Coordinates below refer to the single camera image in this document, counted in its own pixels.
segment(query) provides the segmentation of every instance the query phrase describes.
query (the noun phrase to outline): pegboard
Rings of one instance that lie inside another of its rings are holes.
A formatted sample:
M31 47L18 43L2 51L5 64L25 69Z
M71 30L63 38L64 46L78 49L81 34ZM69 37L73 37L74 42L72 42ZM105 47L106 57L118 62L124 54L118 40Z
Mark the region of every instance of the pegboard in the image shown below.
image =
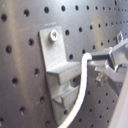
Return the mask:
M56 128L38 32L61 26L68 61L116 45L128 34L127 0L1 0L0 125ZM70 128L106 128L118 96L89 69L83 106Z

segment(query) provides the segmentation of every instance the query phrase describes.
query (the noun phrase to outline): wire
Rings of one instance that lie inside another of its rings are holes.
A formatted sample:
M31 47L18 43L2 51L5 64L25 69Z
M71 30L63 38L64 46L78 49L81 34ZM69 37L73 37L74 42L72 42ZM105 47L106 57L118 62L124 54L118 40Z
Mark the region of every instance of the wire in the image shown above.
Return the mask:
M68 126L72 123L72 121L74 120L74 118L76 117L77 113L79 112L82 106L82 103L85 97L86 88L87 88L87 61L91 59L92 59L92 56L90 53L85 53L82 57L81 84L80 84L80 89L79 89L77 100L71 112L67 116L67 118L58 128L68 128Z

